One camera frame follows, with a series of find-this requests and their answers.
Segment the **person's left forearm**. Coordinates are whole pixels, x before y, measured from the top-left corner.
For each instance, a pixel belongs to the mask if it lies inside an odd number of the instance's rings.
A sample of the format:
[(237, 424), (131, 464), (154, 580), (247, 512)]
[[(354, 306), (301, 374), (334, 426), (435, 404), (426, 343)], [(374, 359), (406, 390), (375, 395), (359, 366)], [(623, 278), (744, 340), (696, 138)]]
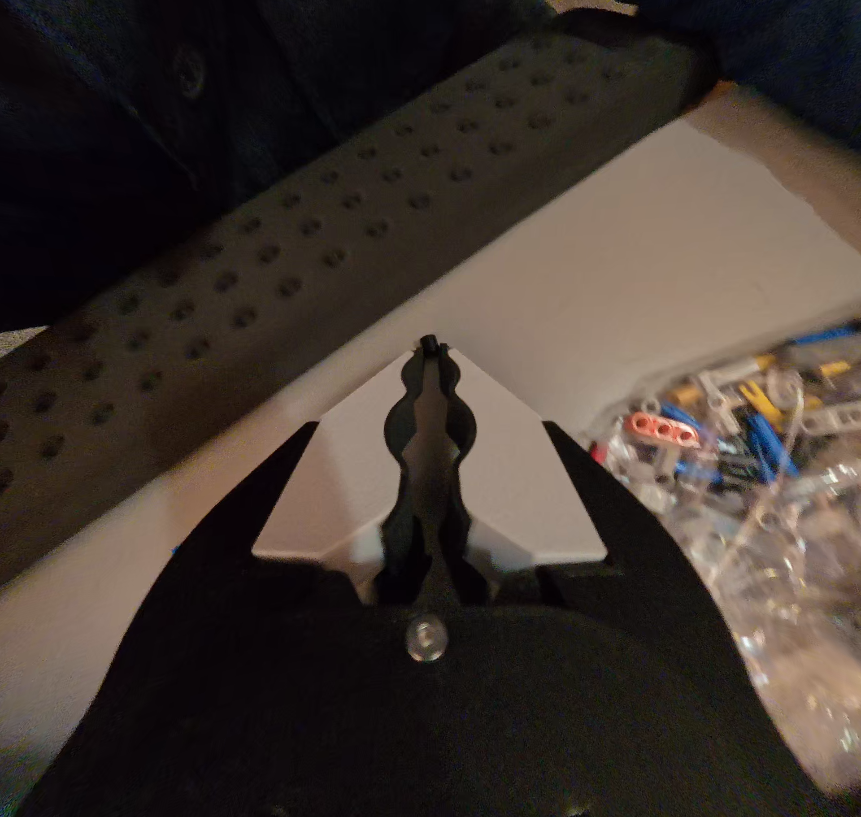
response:
[(859, 151), (860, 0), (615, 1), (702, 35), (730, 80)]

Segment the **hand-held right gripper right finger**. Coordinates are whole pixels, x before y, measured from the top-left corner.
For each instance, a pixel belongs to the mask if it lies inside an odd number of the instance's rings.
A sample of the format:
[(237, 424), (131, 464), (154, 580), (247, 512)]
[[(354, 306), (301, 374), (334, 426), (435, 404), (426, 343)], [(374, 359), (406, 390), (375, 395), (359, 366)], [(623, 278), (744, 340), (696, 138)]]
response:
[(449, 346), (438, 349), (445, 431), (456, 453), (439, 530), (462, 604), (489, 603), (539, 570), (590, 571), (608, 550), (540, 415)]

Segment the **person's navy jacket torso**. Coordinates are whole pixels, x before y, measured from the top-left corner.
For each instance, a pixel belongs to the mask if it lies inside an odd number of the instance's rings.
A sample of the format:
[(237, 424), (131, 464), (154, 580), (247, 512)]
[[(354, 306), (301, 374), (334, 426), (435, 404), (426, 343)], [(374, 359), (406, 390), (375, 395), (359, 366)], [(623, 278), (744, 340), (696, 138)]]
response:
[(2, 331), (53, 323), (546, 0), (2, 0)]

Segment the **clear plastic lego parts bag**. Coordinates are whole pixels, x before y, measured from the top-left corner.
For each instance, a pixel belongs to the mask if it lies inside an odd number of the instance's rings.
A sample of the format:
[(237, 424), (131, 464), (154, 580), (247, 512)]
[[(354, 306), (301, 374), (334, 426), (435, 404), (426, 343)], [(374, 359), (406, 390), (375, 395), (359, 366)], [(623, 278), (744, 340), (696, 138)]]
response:
[(859, 801), (859, 313), (647, 382), (589, 429), (724, 616), (766, 712)]

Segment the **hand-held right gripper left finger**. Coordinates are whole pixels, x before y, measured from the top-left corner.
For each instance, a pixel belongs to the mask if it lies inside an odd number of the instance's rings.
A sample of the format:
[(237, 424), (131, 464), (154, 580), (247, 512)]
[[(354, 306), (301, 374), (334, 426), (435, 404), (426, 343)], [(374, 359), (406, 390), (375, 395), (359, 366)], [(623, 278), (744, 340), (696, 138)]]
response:
[(406, 352), (319, 419), (255, 557), (345, 574), (366, 603), (416, 599), (431, 558), (404, 451), (424, 371), (423, 350)]

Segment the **black perforated table edge pad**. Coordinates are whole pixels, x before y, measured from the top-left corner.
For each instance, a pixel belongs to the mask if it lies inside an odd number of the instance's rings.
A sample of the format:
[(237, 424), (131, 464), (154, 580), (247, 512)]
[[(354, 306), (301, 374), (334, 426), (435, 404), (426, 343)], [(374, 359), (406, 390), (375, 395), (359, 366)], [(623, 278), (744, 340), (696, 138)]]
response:
[(679, 117), (699, 41), (573, 11), (511, 40), (2, 357), (2, 585)]

